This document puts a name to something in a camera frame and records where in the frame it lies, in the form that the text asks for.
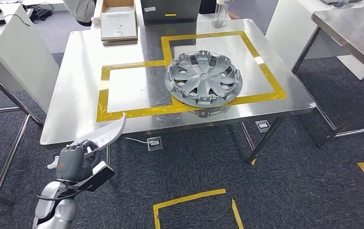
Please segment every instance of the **white plastic part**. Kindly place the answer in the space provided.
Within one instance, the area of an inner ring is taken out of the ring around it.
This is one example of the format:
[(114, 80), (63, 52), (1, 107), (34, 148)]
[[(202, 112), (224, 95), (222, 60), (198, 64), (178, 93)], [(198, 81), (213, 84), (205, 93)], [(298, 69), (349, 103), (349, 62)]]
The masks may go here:
[(225, 5), (226, 0), (217, 0), (217, 4), (219, 5)]
[(57, 163), (58, 163), (58, 161), (59, 161), (59, 156), (56, 156), (56, 157), (54, 158), (53, 163), (51, 163), (50, 165), (47, 165), (47, 168), (48, 168), (48, 169), (54, 169), (54, 168), (56, 168), (56, 167), (57, 167)]

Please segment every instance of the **white table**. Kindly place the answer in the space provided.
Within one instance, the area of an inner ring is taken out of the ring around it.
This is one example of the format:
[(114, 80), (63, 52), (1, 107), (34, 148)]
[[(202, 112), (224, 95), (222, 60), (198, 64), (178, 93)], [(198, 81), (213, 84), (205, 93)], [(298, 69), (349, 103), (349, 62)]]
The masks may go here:
[(19, 3), (1, 4), (0, 81), (10, 90), (25, 89), (47, 113), (59, 67)]
[[(364, 7), (364, 0), (352, 3), (353, 8)], [(320, 0), (279, 0), (266, 33), (266, 38), (282, 57), (287, 67), (293, 69), (307, 43), (317, 29), (311, 20), (315, 11), (335, 10)], [(358, 78), (364, 78), (364, 65), (353, 56), (343, 52), (325, 33), (320, 33), (306, 59), (337, 56)]]

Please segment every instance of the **metal frame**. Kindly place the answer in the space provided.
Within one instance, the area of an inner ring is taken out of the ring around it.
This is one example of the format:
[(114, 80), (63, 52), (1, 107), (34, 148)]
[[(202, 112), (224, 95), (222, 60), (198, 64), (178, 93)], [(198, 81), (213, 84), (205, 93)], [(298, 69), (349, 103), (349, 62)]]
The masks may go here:
[(244, 123), (240, 123), (241, 128), (243, 129), (244, 135), (246, 140), (248, 141), (249, 147), (251, 148), (251, 154), (246, 158), (246, 160), (251, 163), (252, 166), (255, 165), (256, 162), (256, 155), (263, 149), (263, 147), (266, 145), (269, 138), (276, 132), (280, 124), (284, 121), (285, 117), (279, 117), (276, 118), (276, 120), (273, 122), (269, 130), (266, 132), (266, 134), (262, 137), (261, 141), (258, 145), (255, 146), (253, 143), (251, 136), (248, 133), (248, 130), (246, 129), (246, 126)]
[[(300, 64), (303, 62), (304, 58), (306, 57), (308, 51), (310, 50), (311, 46), (313, 45), (315, 39), (317, 38), (319, 32), (321, 31), (321, 27), (317, 27), (317, 29), (315, 30), (313, 36), (311, 37), (311, 39), (309, 40), (309, 42), (307, 43), (306, 47), (304, 48), (303, 52), (301, 53), (299, 59), (297, 60), (297, 62), (295, 63), (292, 72), (295, 75)], [(332, 121), (329, 119), (329, 117), (326, 115), (326, 113), (322, 110), (322, 108), (319, 106), (319, 104), (316, 102), (316, 100), (314, 99), (314, 97), (310, 94), (310, 92), (307, 90), (307, 88), (304, 86), (303, 83), (301, 83), (304, 87), (304, 89), (307, 91), (307, 93), (311, 96), (311, 98), (314, 100), (317, 110), (318, 112), (321, 114), (321, 116), (323, 117), (323, 119), (325, 120), (325, 122), (329, 125), (329, 127), (331, 128), (331, 131), (329, 132), (329, 134), (327, 136), (325, 136), (324, 138), (320, 139), (317, 142), (317, 146), (323, 146), (325, 145), (329, 140), (334, 139), (335, 137), (342, 137), (342, 136), (348, 136), (348, 135), (355, 135), (355, 134), (361, 134), (364, 133), (364, 129), (358, 129), (358, 130), (351, 130), (351, 131), (346, 131), (346, 132), (342, 132), (344, 129), (346, 129), (350, 124), (352, 124), (355, 120), (359, 119), (363, 114), (364, 114), (364, 107), (356, 110), (350, 117), (348, 117), (342, 124), (340, 124), (339, 126), (335, 126)]]
[[(18, 149), (18, 145), (23, 137), (23, 134), (25, 133), (26, 124), (28, 123), (29, 119), (31, 119), (38, 126), (43, 126), (43, 123), (41, 121), (39, 121), (39, 119), (37, 119), (36, 116), (33, 115), (32, 112), (30, 112), (30, 110), (21, 101), (19, 101), (18, 98), (11, 91), (9, 91), (8, 88), (6, 88), (1, 82), (0, 82), (0, 90), (9, 99), (11, 99), (11, 101), (13, 101), (17, 106), (17, 107), (9, 107), (9, 108), (0, 108), (0, 113), (23, 111), (26, 114), (25, 119), (23, 120), (22, 125), (20, 127), (20, 131), (18, 132), (18, 134), (15, 138), (14, 144), (12, 145), (12, 148), (11, 148), (10, 154), (8, 155), (7, 161), (5, 162), (4, 167), (2, 168), (2, 171), (0, 173), (0, 190), (1, 190), (2, 184), (4, 183), (5, 177), (7, 176), (7, 172), (11, 166), (12, 159), (14, 158), (15, 153)], [(9, 206), (12, 204), (12, 201), (0, 196), (0, 204)]]

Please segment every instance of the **stainless steel table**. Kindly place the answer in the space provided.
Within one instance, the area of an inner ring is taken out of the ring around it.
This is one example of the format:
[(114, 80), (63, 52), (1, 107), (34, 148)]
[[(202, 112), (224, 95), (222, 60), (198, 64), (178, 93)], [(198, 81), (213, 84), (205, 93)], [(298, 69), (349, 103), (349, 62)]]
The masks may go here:
[[(42, 145), (72, 141), (121, 117), (122, 112), (128, 117), (125, 134), (276, 118), (257, 147), (241, 124), (253, 163), (284, 117), (315, 108), (252, 20), (145, 26), (139, 27), (138, 35), (135, 43), (102, 44), (99, 31), (71, 33)], [(243, 89), (230, 104), (200, 110), (166, 91), (164, 75), (172, 58), (197, 50), (226, 55), (241, 70)]]
[[(318, 25), (318, 28), (315, 30), (313, 37), (297, 61), (293, 73), (297, 71), (316, 37), (321, 32), (327, 33), (339, 45), (364, 64), (364, 7), (315, 12), (311, 18)], [(317, 109), (332, 129), (326, 137), (318, 142), (318, 146), (322, 146), (335, 137), (364, 133), (364, 129), (342, 132), (364, 114), (364, 107), (353, 113), (338, 127), (332, 123), (318, 104)]]
[[(32, 120), (34, 123), (36, 123), (38, 126), (42, 126), (43, 123), (39, 121), (37, 117), (21, 101), (19, 101), (18, 98), (10, 90), (8, 90), (7, 87), (3, 85), (1, 82), (0, 82), (0, 90), (16, 105), (16, 107), (0, 108), (0, 113), (15, 112), (15, 111), (23, 111), (25, 113), (25, 118), (22, 122), (22, 125), (20, 126), (20, 130), (15, 138), (14, 144), (12, 145), (11, 151), (8, 154), (7, 161), (5, 162), (4, 167), (2, 168), (2, 171), (0, 173), (0, 191), (1, 191), (2, 184), (4, 183), (5, 177), (7, 176), (8, 170), (11, 166), (15, 153), (17, 152), (23, 134), (25, 133), (25, 128), (26, 125), (28, 124), (29, 119)], [(12, 202), (11, 200), (0, 196), (0, 204), (9, 206), (12, 204)]]

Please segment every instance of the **cable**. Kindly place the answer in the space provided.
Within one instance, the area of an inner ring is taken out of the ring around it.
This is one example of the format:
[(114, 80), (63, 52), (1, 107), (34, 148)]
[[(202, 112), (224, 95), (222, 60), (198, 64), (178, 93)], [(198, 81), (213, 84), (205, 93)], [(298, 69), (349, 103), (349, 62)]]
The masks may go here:
[(129, 140), (133, 140), (133, 141), (136, 141), (136, 142), (148, 144), (148, 142), (140, 141), (140, 140), (137, 140), (137, 139), (134, 139), (134, 138), (125, 137), (124, 139), (129, 139)]
[(13, 1), (13, 2), (0, 2), (0, 4), (13, 4), (13, 3), (22, 3), (23, 0), (17, 0), (17, 1)]
[(143, 144), (148, 144), (149, 146), (158, 146), (158, 145), (161, 144), (159, 140), (152, 140), (152, 141), (144, 142), (144, 141), (140, 141), (138, 139), (129, 138), (129, 137), (125, 137), (124, 139), (140, 142), (140, 143), (143, 143)]
[(8, 16), (17, 16), (22, 21), (22, 23), (24, 23), (25, 25), (30, 27), (30, 25), (26, 24), (18, 14), (7, 14), (4, 16), (4, 18), (8, 17)]
[(42, 4), (48, 4), (51, 7), (51, 10), (48, 10), (48, 11), (52, 12), (54, 10), (53, 6), (48, 2), (42, 2), (42, 3), (39, 3), (39, 4), (33, 4), (33, 5), (29, 5), (29, 6), (38, 7), (40, 10), (43, 10), (43, 8), (40, 7), (40, 5), (42, 5)]
[(78, 192), (73, 193), (73, 194), (71, 194), (71, 195), (68, 195), (68, 196), (65, 196), (65, 197), (59, 197), (59, 198), (45, 198), (45, 197), (42, 197), (42, 196), (40, 196), (40, 195), (36, 195), (36, 196), (37, 196), (39, 199), (42, 199), (42, 200), (48, 200), (48, 201), (58, 201), (58, 200), (69, 199), (69, 198), (71, 198), (71, 197), (74, 197), (74, 196), (76, 196), (76, 195), (80, 194), (80, 193), (81, 193), (81, 192), (83, 192), (83, 191), (85, 191), (85, 190), (81, 190), (81, 191), (78, 191)]

